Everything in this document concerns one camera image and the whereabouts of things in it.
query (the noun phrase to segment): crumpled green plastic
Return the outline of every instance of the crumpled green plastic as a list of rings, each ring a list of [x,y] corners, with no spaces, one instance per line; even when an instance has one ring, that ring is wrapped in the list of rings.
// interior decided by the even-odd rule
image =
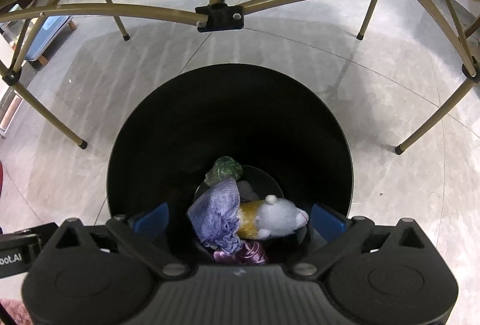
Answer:
[[[229,177],[238,180],[242,174],[243,169],[239,163],[231,157],[223,156],[215,161],[213,168],[205,175],[205,184],[213,187]]]

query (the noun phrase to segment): ribbed gray surface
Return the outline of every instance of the ribbed gray surface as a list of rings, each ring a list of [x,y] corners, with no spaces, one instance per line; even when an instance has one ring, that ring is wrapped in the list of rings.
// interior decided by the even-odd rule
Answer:
[[[125,325],[352,325],[320,287],[285,275],[278,265],[201,266],[181,282],[164,283]]]

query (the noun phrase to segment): blue knitted fabric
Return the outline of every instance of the blue knitted fabric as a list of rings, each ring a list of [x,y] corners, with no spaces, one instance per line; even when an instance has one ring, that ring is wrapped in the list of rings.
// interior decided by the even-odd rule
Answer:
[[[226,254],[242,248],[242,240],[236,233],[240,225],[239,205],[239,190],[232,178],[210,188],[191,205],[187,215],[203,246],[216,246]]]

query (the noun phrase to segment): wooden chair leg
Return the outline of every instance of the wooden chair leg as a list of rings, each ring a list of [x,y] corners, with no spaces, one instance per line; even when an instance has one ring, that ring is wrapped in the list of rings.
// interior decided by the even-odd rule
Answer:
[[[44,56],[40,56],[40,57],[38,58],[38,61],[39,61],[39,63],[42,64],[42,66],[45,66],[46,64],[49,63],[49,61],[48,61]]]
[[[68,22],[68,27],[70,27],[72,31],[75,31],[77,29],[77,25],[73,22],[73,20]]]

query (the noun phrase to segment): plush toy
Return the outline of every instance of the plush toy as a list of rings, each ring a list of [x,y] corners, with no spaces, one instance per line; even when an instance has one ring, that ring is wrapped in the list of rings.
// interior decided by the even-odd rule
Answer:
[[[241,203],[232,177],[201,195],[187,215],[202,245],[221,252],[222,256],[245,251],[244,239],[288,236],[308,222],[306,212],[274,195]]]

